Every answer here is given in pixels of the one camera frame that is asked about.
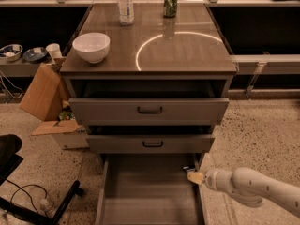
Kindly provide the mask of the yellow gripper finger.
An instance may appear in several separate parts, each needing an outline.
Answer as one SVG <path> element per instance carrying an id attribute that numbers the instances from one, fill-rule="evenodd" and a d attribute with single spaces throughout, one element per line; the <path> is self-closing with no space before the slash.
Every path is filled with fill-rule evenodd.
<path id="1" fill-rule="evenodd" d="M 188 172 L 187 179 L 197 185 L 204 183 L 204 174 L 202 172 Z"/>

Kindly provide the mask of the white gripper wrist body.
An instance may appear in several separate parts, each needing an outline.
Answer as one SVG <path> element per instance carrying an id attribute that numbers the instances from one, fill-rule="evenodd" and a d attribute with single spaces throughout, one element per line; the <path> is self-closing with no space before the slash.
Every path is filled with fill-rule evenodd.
<path id="1" fill-rule="evenodd" d="M 215 191 L 234 191 L 233 173 L 225 169 L 211 169 L 205 173 L 205 184 Z"/>

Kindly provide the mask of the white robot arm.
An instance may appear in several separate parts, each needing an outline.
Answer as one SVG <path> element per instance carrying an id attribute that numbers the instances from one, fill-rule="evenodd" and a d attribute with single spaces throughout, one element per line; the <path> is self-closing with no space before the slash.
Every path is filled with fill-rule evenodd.
<path id="1" fill-rule="evenodd" d="M 300 187 L 245 167 L 234 171 L 210 169 L 206 172 L 187 169 L 186 173 L 190 182 L 224 192 L 245 206 L 257 208 L 267 199 L 300 218 Z"/>

